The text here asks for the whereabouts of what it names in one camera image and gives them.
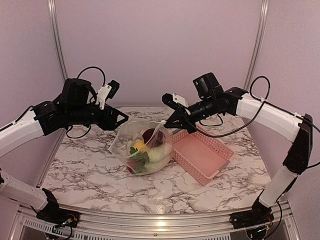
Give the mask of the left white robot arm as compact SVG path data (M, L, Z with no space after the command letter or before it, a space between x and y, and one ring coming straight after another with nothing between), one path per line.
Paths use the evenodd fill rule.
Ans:
M0 130L0 155L5 156L17 147L42 136L48 136L59 129L74 125L98 126L104 131L113 131L129 117L106 104L112 99L120 84L112 80L95 91L91 82L68 78L61 94L53 101L44 101L29 107L13 122ZM63 219L63 211L53 194L46 189L28 185L5 171L0 172L0 194L9 199L27 204L53 223Z

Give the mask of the white knitted radish with leaves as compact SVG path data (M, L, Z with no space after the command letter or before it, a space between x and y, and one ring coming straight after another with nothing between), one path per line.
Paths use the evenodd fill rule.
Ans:
M130 147L129 153L131 157L128 161L137 162L134 167L134 175L145 173L147 171L146 164L149 163L148 153L137 151L134 147Z

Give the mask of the pink plastic basket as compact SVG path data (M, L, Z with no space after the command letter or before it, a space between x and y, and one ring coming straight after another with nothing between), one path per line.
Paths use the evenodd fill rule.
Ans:
M172 146L174 161L202 186L209 184L235 155L218 139L186 130L172 135Z

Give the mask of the dark maroon knitted beet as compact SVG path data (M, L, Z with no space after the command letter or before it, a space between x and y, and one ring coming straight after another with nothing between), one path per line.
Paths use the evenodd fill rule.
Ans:
M145 130L142 134L142 138L143 138L143 143L148 148L160 147L166 141L165 134L160 130L155 131L154 128L149 128Z

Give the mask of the peach knitted fruit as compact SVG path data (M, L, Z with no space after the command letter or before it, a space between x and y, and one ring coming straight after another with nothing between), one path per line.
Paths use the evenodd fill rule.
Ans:
M148 147L144 144L143 141L137 141L133 147L141 153L148 151Z

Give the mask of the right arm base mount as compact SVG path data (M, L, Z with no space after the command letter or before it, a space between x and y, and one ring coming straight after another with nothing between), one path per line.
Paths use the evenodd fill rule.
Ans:
M264 206L257 197L250 210L232 213L229 222L234 229L240 229L271 222L274 219L272 208Z

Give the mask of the white knitted radish front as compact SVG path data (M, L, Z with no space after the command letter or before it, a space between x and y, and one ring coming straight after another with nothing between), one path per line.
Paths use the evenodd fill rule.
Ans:
M172 158L172 145L166 143L147 152L149 160L145 164L148 173L155 173L165 167Z

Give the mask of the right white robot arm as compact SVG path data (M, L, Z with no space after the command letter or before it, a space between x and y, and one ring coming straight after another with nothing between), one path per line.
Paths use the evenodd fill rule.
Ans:
M165 93L162 102L174 110L166 120L165 128L187 130L205 134L196 123L216 114L230 114L245 118L246 126L253 122L267 127L291 142L291 147L282 167L276 172L268 186L261 192L248 212L247 219L258 224L267 216L270 208L295 183L297 177L310 169L309 160L313 148L313 130L316 126L310 115L300 115L258 98L251 90L232 87L223 90L212 72L193 80L200 101L188 105L182 96Z

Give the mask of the clear polka dot zip bag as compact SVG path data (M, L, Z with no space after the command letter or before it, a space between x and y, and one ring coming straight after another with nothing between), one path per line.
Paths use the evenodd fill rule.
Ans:
M172 138L165 123L132 118L119 129L109 151L132 175L155 173L172 159Z

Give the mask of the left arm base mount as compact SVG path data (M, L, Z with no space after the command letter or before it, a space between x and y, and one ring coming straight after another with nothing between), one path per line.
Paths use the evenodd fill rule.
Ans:
M37 211L36 218L53 223L57 228L66 225L76 228L79 222L80 213L60 208L57 199L50 190L42 188L42 191L45 193L47 204L42 210Z

